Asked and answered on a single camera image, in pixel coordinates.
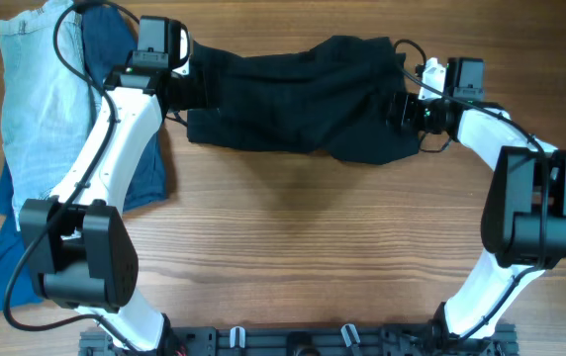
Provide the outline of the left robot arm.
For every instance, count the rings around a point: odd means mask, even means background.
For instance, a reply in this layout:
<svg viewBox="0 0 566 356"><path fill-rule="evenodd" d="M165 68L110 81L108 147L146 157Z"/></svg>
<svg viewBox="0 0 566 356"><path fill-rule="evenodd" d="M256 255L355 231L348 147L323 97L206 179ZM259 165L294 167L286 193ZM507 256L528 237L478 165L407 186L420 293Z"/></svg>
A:
<svg viewBox="0 0 566 356"><path fill-rule="evenodd" d="M122 212L150 139L170 111L203 108L191 74L192 42L176 20L143 16L130 62L115 66L99 92L101 112L68 173L20 212L26 251L19 266L35 293L75 319L92 319L121 355L183 355L168 317L137 288L139 259Z"/></svg>

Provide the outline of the black shorts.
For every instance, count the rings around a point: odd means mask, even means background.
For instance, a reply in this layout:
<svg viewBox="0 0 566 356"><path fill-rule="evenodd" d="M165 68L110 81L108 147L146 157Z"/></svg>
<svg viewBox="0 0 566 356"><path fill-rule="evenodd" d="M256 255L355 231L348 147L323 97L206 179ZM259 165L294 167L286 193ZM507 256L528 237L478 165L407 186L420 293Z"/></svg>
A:
<svg viewBox="0 0 566 356"><path fill-rule="evenodd" d="M195 44L203 108L187 115L192 143L247 151L324 151L382 165L415 155L419 139L389 121L406 89L403 55L387 37L333 36L298 53L244 57Z"/></svg>

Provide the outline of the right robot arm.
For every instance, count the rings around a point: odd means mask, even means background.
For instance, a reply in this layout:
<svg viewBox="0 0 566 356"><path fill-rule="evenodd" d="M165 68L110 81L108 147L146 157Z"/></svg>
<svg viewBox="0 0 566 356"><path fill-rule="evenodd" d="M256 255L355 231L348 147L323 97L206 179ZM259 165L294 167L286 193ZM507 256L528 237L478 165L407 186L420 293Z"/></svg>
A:
<svg viewBox="0 0 566 356"><path fill-rule="evenodd" d="M484 100L484 63L425 58L408 79L420 92L397 93L389 122L402 133L448 134L493 171L480 222L484 249L458 292L442 303L432 340L450 348L485 339L532 281L566 258L566 150L527 132Z"/></svg>

